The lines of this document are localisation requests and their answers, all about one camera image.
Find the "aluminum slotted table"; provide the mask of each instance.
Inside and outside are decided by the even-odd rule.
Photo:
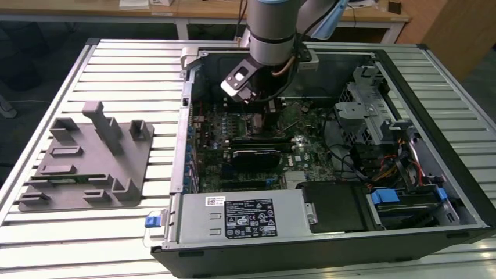
[[[0,190],[0,273],[2,278],[173,278],[143,247],[143,217],[167,205],[169,177],[182,79],[183,47],[234,47],[230,41],[89,40]],[[496,201],[496,126],[429,50],[414,45],[309,43],[331,49],[382,49],[407,81],[487,197]],[[134,208],[21,213],[15,200],[34,174],[55,117],[89,123],[83,101],[102,101],[118,122],[154,125],[141,202]],[[406,116],[397,99],[393,103]],[[150,236],[162,237],[157,228]],[[453,246],[421,260],[330,269],[283,271],[234,278],[493,277],[496,242]]]

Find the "red wire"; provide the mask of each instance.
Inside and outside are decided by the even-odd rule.
[[[418,186],[423,186],[423,182],[421,181],[421,167],[419,164],[415,161],[411,161],[413,164],[415,164],[418,169]]]
[[[395,155],[387,155],[387,156],[383,156],[383,158],[382,158],[381,161],[379,161],[379,170],[378,170],[378,171],[382,171],[382,168],[383,168],[383,161],[386,160],[386,158],[395,158]]]

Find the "power supply label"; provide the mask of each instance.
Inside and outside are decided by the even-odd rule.
[[[271,199],[225,201],[223,212],[227,239],[277,236]]]

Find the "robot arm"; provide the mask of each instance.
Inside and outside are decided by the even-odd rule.
[[[298,63],[295,31],[303,36],[314,29],[311,36],[327,38],[346,4],[347,0],[247,1],[249,57],[221,83],[234,101],[267,101],[285,89]]]

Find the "motherboard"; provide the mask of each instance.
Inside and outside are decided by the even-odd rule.
[[[311,102],[285,101],[274,128],[261,131],[259,114],[242,108],[241,113],[230,113],[217,104],[198,103],[193,117],[198,192],[293,189],[299,182],[334,180],[321,136],[327,114]],[[234,166],[235,156],[246,151],[266,152],[266,157],[258,157],[262,162],[250,163],[269,164],[274,159],[273,167]]]

